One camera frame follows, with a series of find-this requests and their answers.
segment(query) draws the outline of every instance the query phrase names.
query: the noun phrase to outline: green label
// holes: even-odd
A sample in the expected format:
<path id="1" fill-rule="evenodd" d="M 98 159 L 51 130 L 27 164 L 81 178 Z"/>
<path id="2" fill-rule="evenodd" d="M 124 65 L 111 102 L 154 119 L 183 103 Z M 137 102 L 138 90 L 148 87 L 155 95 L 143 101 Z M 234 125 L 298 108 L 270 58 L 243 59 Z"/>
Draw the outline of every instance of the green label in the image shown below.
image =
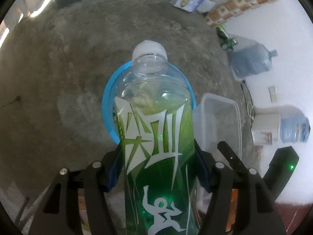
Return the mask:
<path id="1" fill-rule="evenodd" d="M 148 115 L 116 97 L 115 108 L 127 175 L 127 234 L 197 234 L 190 199 L 195 181 L 190 103 Z"/>

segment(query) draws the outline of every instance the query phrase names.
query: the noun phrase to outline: bottle neck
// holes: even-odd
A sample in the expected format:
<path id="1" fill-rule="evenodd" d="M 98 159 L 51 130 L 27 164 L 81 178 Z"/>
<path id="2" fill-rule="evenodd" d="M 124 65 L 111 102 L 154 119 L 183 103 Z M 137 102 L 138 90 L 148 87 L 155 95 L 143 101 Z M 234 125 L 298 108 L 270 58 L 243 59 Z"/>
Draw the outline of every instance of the bottle neck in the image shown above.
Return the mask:
<path id="1" fill-rule="evenodd" d="M 164 56 L 153 53 L 136 58 L 131 66 L 140 74 L 155 74 L 164 70 L 167 64 L 168 61 Z"/>

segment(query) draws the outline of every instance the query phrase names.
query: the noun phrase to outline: transparent storage bin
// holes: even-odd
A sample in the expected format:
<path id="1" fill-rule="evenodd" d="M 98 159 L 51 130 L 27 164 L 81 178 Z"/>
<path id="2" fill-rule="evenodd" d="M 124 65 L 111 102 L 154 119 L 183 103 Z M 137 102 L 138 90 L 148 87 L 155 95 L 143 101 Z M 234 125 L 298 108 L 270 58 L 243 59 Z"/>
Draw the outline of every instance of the transparent storage bin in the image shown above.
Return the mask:
<path id="1" fill-rule="evenodd" d="M 201 103 L 193 110 L 193 133 L 202 151 L 212 154 L 215 161 L 229 166 L 217 149 L 225 141 L 241 159 L 241 122 L 237 103 L 214 94 L 204 94 Z M 206 213 L 211 195 L 197 181 L 197 208 Z"/>

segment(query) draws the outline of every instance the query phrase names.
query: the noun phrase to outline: silver screw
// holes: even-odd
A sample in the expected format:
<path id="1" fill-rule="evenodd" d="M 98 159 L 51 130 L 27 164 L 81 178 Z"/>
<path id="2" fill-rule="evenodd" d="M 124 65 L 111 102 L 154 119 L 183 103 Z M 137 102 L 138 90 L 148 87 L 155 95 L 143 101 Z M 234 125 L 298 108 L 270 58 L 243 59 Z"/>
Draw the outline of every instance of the silver screw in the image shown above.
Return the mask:
<path id="1" fill-rule="evenodd" d="M 94 163 L 92 164 L 92 167 L 94 167 L 94 168 L 100 168 L 100 167 L 101 167 L 101 162 L 99 162 L 99 161 L 94 162 Z"/>
<path id="2" fill-rule="evenodd" d="M 249 172 L 250 172 L 252 175 L 256 175 L 256 174 L 257 174 L 256 169 L 253 169 L 253 168 L 250 168 L 250 169 L 249 169 Z"/>
<path id="3" fill-rule="evenodd" d="M 65 175 L 67 173 L 67 169 L 66 168 L 63 168 L 60 170 L 60 174 L 61 175 Z"/>
<path id="4" fill-rule="evenodd" d="M 225 167 L 225 165 L 221 162 L 216 163 L 215 166 L 219 169 L 223 169 Z"/>

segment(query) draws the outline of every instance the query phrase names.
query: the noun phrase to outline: blue plastic rim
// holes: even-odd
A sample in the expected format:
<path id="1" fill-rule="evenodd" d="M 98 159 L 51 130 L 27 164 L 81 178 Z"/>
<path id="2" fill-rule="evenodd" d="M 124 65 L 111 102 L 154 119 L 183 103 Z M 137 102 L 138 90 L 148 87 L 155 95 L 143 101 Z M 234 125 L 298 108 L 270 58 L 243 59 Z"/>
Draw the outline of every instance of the blue plastic rim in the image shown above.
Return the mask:
<path id="1" fill-rule="evenodd" d="M 177 69 L 174 65 L 172 65 L 172 64 L 170 64 L 170 65 L 173 66 L 177 71 L 179 71 L 182 74 L 182 72 L 179 69 Z M 113 139 L 113 141 L 116 144 L 118 144 L 120 142 L 120 137 L 118 135 L 118 131 L 117 131 L 117 127 L 115 125 L 115 122 L 113 120 L 115 90 L 116 90 L 116 86 L 117 86 L 120 75 L 122 73 L 124 73 L 124 71 L 126 71 L 130 67 L 131 67 L 131 61 L 125 63 L 124 65 L 119 67 L 113 73 L 113 75 L 109 79 L 107 85 L 105 86 L 105 89 L 103 92 L 103 97 L 102 97 L 102 116 L 103 116 L 104 124 L 105 124 L 111 138 Z M 192 87 L 191 87 L 189 81 L 187 80 L 187 78 L 185 77 L 184 74 L 182 74 L 182 75 L 184 76 L 184 78 L 187 81 L 188 90 L 189 90 L 189 93 L 191 96 L 191 106 L 192 106 L 192 109 L 194 110 L 196 108 L 195 95 L 193 93 L 193 90 L 192 90 Z"/>

